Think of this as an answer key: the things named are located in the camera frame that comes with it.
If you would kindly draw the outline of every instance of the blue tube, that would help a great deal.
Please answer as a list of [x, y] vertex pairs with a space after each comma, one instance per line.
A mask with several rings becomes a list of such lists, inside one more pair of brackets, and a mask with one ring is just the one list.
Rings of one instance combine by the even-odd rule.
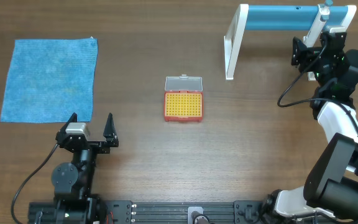
[[[347, 6], [331, 6], [326, 25], [337, 26], [347, 14]], [[317, 6], [249, 6], [246, 30], [310, 30]]]

